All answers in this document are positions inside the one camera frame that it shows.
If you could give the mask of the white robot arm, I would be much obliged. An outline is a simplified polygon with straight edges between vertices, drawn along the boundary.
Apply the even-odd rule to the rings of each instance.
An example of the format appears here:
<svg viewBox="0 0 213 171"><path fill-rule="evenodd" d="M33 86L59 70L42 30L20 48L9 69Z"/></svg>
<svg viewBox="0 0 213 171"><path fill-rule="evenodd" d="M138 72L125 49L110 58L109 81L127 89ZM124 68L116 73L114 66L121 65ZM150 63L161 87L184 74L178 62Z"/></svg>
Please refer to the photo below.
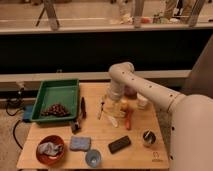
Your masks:
<svg viewBox="0 0 213 171"><path fill-rule="evenodd" d="M134 74L130 62L114 64L107 95L119 101L124 86L133 88L162 110L172 114L170 171L213 171L213 99L184 95Z"/></svg>

